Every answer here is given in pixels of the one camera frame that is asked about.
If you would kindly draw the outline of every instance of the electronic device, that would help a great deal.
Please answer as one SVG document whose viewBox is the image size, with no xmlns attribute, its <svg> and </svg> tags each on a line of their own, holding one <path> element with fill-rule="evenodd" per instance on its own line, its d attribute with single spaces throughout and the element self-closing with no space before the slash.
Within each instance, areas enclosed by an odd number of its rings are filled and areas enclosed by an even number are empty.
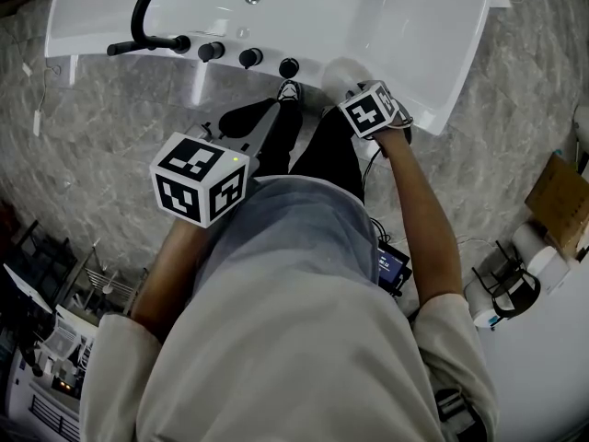
<svg viewBox="0 0 589 442">
<path fill-rule="evenodd" d="M 400 288 L 409 280 L 412 271 L 407 266 L 409 257 L 386 242 L 378 241 L 378 286 L 393 297 L 400 297 Z"/>
</svg>

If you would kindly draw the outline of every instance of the leg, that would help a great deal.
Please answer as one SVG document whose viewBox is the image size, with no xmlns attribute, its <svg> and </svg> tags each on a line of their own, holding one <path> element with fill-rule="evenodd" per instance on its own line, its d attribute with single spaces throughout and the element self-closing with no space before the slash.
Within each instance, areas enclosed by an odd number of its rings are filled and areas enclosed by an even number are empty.
<svg viewBox="0 0 589 442">
<path fill-rule="evenodd" d="M 258 156 L 260 168 L 255 177 L 288 174 L 290 152 L 303 125 L 303 114 L 299 109 L 300 88 L 295 96 L 289 96 L 292 93 L 290 86 L 294 87 L 295 82 L 286 81 L 281 87 L 278 96 L 280 114 Z"/>
<path fill-rule="evenodd" d="M 321 120 L 291 175 L 330 181 L 364 202 L 362 173 L 352 145 L 353 130 L 337 108 Z"/>
</svg>

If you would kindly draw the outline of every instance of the marble floor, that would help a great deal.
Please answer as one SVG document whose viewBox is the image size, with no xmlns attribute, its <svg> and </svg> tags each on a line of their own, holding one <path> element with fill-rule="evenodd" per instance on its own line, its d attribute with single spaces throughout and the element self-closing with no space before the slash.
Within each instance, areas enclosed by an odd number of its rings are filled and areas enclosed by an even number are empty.
<svg viewBox="0 0 589 442">
<path fill-rule="evenodd" d="M 0 196 L 75 250 L 98 252 L 130 280 L 149 267 L 171 223 L 156 209 L 148 163 L 172 132 L 186 132 L 227 102 L 275 95 L 280 80 L 210 65 L 125 55 L 43 58 L 51 0 L 0 20 Z M 524 199 L 550 153 L 574 148 L 571 120 L 589 94 L 589 0 L 524 0 L 492 10 L 468 80 L 439 137 L 413 148 L 456 233 L 465 284 L 493 247 L 527 218 Z M 22 58 L 32 68 L 27 76 Z M 40 106 L 41 136 L 32 132 Z M 300 155 L 325 103 L 307 91 Z M 370 147 L 357 142 L 361 167 Z M 378 160 L 366 206 L 407 250 L 391 172 Z M 416 306 L 407 288 L 404 308 Z"/>
</svg>

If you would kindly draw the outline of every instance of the sneaker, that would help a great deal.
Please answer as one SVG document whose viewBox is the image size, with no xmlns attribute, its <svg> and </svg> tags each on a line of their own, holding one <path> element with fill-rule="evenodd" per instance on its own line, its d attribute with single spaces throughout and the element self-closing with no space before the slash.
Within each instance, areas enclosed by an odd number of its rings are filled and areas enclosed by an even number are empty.
<svg viewBox="0 0 589 442">
<path fill-rule="evenodd" d="M 303 90 L 301 85 L 292 80 L 284 80 L 283 84 L 280 85 L 278 90 L 278 101 L 296 101 L 297 103 L 302 102 Z"/>
</svg>

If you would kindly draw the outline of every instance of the white wall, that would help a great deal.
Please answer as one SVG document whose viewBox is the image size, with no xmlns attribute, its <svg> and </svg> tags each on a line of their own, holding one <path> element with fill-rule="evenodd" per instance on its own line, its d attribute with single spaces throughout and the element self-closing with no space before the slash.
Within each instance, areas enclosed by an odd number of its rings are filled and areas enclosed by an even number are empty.
<svg viewBox="0 0 589 442">
<path fill-rule="evenodd" d="M 550 297 L 479 333 L 501 442 L 552 441 L 589 419 L 589 257 Z"/>
</svg>

